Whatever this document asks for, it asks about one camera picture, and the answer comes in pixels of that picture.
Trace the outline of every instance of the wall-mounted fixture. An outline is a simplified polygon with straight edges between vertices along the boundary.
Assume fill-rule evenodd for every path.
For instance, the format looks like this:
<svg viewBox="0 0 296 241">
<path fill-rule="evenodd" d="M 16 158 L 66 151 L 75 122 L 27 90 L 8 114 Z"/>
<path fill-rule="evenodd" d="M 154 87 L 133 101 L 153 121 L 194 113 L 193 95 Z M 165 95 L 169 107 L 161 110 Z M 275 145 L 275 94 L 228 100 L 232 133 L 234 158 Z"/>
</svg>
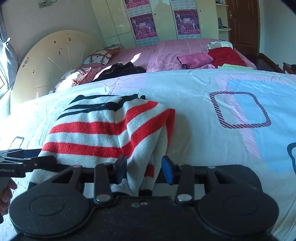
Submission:
<svg viewBox="0 0 296 241">
<path fill-rule="evenodd" d="M 38 6 L 39 6 L 39 8 L 48 7 L 48 6 L 51 6 L 52 3 L 54 3 L 54 2 L 57 2 L 57 0 L 53 0 L 53 1 L 51 1 L 51 0 L 44 0 L 43 2 L 38 3 Z"/>
</svg>

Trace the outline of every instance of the baseboard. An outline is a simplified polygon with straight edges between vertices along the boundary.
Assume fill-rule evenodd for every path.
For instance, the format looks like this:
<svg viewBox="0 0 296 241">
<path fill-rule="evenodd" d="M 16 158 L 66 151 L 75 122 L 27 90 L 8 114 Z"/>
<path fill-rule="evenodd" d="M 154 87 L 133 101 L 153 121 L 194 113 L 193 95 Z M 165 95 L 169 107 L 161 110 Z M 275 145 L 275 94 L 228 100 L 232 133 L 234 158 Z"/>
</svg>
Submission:
<svg viewBox="0 0 296 241">
<path fill-rule="evenodd" d="M 283 70 L 277 66 L 270 58 L 268 58 L 265 54 L 259 53 L 258 58 L 264 60 L 273 70 L 277 73 L 283 73 Z"/>
</svg>

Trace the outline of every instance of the shelf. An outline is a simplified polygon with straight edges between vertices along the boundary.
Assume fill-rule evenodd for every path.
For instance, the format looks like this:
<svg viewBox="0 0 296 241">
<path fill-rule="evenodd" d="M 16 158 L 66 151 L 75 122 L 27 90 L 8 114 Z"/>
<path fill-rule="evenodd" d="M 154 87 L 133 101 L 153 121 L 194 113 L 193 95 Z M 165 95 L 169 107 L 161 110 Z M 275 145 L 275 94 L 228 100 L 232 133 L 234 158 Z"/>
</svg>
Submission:
<svg viewBox="0 0 296 241">
<path fill-rule="evenodd" d="M 225 7 L 228 7 L 228 5 L 226 4 L 220 4 L 220 3 L 216 3 L 217 6 L 225 6 Z"/>
</svg>

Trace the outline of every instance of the pink poster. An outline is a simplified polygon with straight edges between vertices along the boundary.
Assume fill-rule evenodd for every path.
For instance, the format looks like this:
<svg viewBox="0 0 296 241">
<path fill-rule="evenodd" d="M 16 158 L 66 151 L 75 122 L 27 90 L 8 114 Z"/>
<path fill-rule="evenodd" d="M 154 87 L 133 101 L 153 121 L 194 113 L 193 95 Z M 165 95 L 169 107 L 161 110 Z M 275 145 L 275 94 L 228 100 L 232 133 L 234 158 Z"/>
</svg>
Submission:
<svg viewBox="0 0 296 241">
<path fill-rule="evenodd" d="M 136 40 L 157 37 L 152 13 L 131 18 Z"/>
<path fill-rule="evenodd" d="M 175 10 L 178 35 L 200 34 L 197 10 Z"/>
<path fill-rule="evenodd" d="M 127 9 L 149 4 L 149 0 L 124 0 L 124 1 L 126 3 Z"/>
</svg>

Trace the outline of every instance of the maroon striped square pattern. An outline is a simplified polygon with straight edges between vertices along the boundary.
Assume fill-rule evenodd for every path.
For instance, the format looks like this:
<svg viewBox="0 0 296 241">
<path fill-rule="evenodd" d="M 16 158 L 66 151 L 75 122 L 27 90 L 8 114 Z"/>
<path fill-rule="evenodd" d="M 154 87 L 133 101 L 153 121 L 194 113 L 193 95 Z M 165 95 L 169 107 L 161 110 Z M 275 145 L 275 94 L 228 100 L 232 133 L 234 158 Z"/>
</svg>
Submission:
<svg viewBox="0 0 296 241">
<path fill-rule="evenodd" d="M 224 120 L 224 118 L 222 116 L 222 113 L 221 113 L 221 110 L 219 108 L 219 105 L 218 105 L 218 103 L 217 103 L 217 101 L 215 99 L 215 95 L 220 95 L 220 94 L 228 94 L 228 95 L 245 94 L 245 95 L 250 95 L 254 99 L 255 103 L 259 106 L 259 108 L 262 110 L 262 112 L 263 112 L 263 114 L 264 114 L 264 116 L 266 118 L 266 121 L 264 123 L 258 123 L 258 124 L 237 124 L 237 125 L 232 125 L 232 124 L 227 123 Z M 216 114 L 218 116 L 219 122 L 225 128 L 229 128 L 229 129 L 259 128 L 259 127 L 265 127 L 265 126 L 270 126 L 271 125 L 271 120 L 270 120 L 266 110 L 259 103 L 256 96 L 251 94 L 251 93 L 248 93 L 248 92 L 219 91 L 219 92 L 210 93 L 210 98 L 211 98 L 211 101 L 212 101 L 212 103 L 214 105 L 214 108 L 215 108 Z"/>
</svg>

